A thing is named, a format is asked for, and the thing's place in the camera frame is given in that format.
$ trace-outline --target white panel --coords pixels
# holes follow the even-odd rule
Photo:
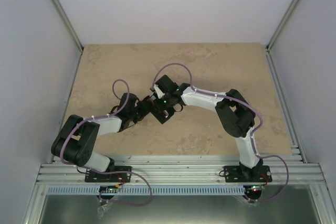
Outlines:
[[[308,160],[320,162],[336,202],[336,4],[302,0],[275,47],[275,62]]]
[[[82,44],[260,42],[291,0],[60,0]]]
[[[78,59],[50,0],[0,0],[0,223],[23,222]]]

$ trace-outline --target vent grille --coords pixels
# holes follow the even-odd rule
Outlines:
[[[97,195],[100,186],[88,185],[66,185],[49,186],[49,195]],[[153,195],[243,195],[243,186],[152,186]],[[149,189],[146,186],[124,186],[117,192],[109,190],[103,195],[149,195]]]

